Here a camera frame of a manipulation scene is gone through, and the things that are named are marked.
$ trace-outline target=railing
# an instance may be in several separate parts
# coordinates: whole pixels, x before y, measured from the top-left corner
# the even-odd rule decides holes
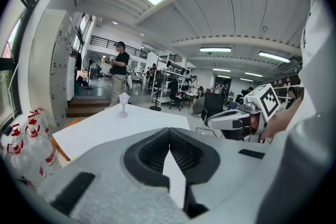
[[[116,41],[105,39],[102,37],[91,36],[91,45],[100,46],[108,49],[115,49]],[[138,56],[142,59],[147,59],[147,52],[135,49],[131,46],[125,46],[125,51],[130,55]]]
[[[169,57],[169,60],[171,60],[171,61],[182,62],[182,56],[180,56],[178,54],[160,56],[160,58],[162,60],[167,60],[168,57]]]

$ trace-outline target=khaki pants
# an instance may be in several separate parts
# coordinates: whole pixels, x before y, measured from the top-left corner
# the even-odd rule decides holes
[[[112,97],[109,106],[110,108],[116,104],[119,104],[119,95],[121,95],[123,92],[123,83],[125,78],[125,75],[112,75]]]

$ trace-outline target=black t-shirt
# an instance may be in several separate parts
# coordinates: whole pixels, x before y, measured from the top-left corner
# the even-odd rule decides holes
[[[130,57],[127,54],[127,52],[123,51],[123,52],[121,52],[117,55],[117,57],[115,58],[115,61],[124,62],[125,65],[127,66],[129,58]],[[124,66],[124,67],[113,66],[112,74],[126,75],[126,66]]]
[[[286,106],[286,109],[289,109],[290,106],[295,102],[295,100],[296,100],[296,97],[291,98],[291,99],[288,101],[288,104],[287,104],[287,106]]]

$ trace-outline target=wooden step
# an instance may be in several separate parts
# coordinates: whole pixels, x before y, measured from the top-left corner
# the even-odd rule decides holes
[[[108,107],[111,103],[111,99],[75,99],[71,100],[69,103],[70,108],[78,107],[98,107],[103,106],[104,108]]]
[[[89,106],[89,107],[70,107],[67,112],[67,118],[80,118],[80,117],[90,117],[103,111],[106,106]]]

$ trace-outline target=person in background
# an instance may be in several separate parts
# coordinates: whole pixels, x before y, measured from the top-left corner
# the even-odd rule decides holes
[[[146,72],[146,79],[149,79],[149,67],[147,67],[147,72]]]
[[[156,71],[156,64],[153,63],[153,66],[149,70],[149,83],[148,83],[148,89],[151,88],[153,80],[154,80],[154,75]]]
[[[218,93],[219,93],[220,95],[222,95],[222,92],[223,92],[223,84],[220,83],[220,84],[219,84],[219,92],[218,92]]]
[[[94,68],[94,75],[93,75],[93,77],[99,78],[99,71],[100,71],[100,67],[99,67],[99,65],[96,64],[96,66]]]
[[[195,94],[198,94],[198,89],[199,89],[199,88],[200,88],[200,85],[199,85],[197,76],[194,76],[194,77],[193,77],[193,81],[192,81],[192,83],[191,83],[191,92],[192,92],[192,93],[195,93]]]
[[[215,88],[214,88],[214,93],[219,93],[219,89],[220,89],[220,85],[219,85],[219,82],[218,81],[216,81],[215,82]]]
[[[120,41],[116,44],[116,51],[119,52],[116,59],[112,61],[112,97],[110,108],[119,104],[119,95],[123,91],[123,82],[126,78],[126,66],[130,56],[125,51],[125,43]]]
[[[289,109],[290,106],[297,100],[296,91],[295,91],[294,87],[289,87],[288,96],[289,96],[290,100],[288,101],[286,109]]]
[[[326,43],[336,39],[335,22],[332,11],[326,0],[311,0],[310,12],[301,37],[303,69]],[[261,139],[274,137],[280,131],[290,130],[299,121],[310,118],[316,113],[309,94],[301,92],[301,96],[293,102],[289,109],[277,112],[267,124]],[[251,117],[251,128],[258,128],[259,119]]]

